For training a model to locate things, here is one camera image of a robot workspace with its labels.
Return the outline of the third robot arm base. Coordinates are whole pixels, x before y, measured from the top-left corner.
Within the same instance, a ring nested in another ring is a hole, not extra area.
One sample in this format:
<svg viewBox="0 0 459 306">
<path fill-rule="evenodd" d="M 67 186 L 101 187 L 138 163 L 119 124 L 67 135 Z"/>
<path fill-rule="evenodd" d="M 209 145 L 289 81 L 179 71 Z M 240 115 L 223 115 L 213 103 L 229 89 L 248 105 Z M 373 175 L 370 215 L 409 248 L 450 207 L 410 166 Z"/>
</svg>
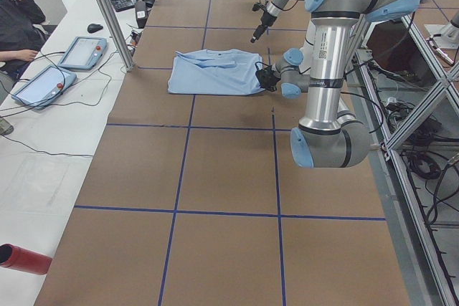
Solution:
<svg viewBox="0 0 459 306">
<path fill-rule="evenodd" d="M 458 12 L 445 25 L 426 24 L 425 28 L 429 33 L 428 39 L 435 47 L 441 49 L 458 48 Z"/>
</svg>

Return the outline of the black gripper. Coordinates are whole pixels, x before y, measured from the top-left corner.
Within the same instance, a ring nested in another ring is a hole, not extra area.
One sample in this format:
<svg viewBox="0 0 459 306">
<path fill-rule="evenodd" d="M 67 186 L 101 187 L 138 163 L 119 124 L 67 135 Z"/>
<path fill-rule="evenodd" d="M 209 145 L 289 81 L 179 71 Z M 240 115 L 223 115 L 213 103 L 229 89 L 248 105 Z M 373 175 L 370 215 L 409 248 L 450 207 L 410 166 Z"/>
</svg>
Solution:
<svg viewBox="0 0 459 306">
<path fill-rule="evenodd" d="M 269 12 L 264 12 L 260 18 L 261 24 L 257 26 L 253 32 L 252 38 L 250 39 L 251 43 L 255 43 L 261 36 L 266 32 L 268 27 L 274 25 L 276 21 L 276 16 L 273 16 Z"/>
</svg>

